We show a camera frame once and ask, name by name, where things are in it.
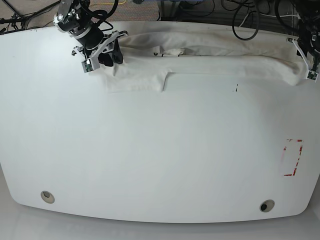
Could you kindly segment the white printed T-shirt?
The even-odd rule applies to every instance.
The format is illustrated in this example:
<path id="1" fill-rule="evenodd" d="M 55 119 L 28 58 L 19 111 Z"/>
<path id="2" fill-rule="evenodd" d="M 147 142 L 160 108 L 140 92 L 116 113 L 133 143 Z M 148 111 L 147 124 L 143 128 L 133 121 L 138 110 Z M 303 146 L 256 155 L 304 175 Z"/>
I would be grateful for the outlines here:
<path id="1" fill-rule="evenodd" d="M 169 74 L 209 74 L 284 82 L 296 86 L 307 68 L 284 36 L 267 34 L 240 42 L 226 30 L 215 33 L 140 33 L 119 41 L 123 63 L 102 67 L 111 93 L 162 92 Z"/>

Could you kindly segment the white power strip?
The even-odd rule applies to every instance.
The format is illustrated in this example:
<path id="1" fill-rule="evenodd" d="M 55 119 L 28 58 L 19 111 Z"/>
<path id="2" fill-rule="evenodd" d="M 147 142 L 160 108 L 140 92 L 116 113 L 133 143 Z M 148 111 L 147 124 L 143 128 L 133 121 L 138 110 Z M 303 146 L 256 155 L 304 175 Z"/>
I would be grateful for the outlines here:
<path id="1" fill-rule="evenodd" d="M 298 13 L 302 19 L 317 21 L 320 19 L 319 8 L 300 8 Z"/>

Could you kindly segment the black tripod stand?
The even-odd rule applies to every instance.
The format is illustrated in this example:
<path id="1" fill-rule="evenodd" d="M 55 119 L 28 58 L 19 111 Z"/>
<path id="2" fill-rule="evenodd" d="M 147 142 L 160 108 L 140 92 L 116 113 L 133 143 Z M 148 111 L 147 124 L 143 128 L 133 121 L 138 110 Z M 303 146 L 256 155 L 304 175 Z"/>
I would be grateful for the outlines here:
<path id="1" fill-rule="evenodd" d="M 60 0 L 53 2 L 47 6 L 45 6 L 42 9 L 39 9 L 38 11 L 21 14 L 11 3 L 9 3 L 7 0 L 1 1 L 3 4 L 5 4 L 6 7 L 8 7 L 12 11 L 12 16 L 9 19 L 5 19 L 3 17 L 0 18 L 0 24 L 6 25 L 6 27 L 3 27 L 0 29 L 0 34 L 10 34 L 15 32 L 21 32 L 28 29 L 28 25 L 31 20 L 48 13 L 53 8 L 58 6 L 60 4 Z"/>

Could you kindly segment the red tape rectangle marking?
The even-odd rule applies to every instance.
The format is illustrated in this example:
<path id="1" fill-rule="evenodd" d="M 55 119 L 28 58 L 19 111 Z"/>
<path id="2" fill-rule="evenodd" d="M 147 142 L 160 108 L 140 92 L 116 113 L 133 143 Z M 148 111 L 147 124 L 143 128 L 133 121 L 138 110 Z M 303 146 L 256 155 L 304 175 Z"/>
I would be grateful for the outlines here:
<path id="1" fill-rule="evenodd" d="M 280 165 L 280 175 L 293 177 L 296 175 L 303 150 L 302 139 L 287 139 L 283 148 Z"/>

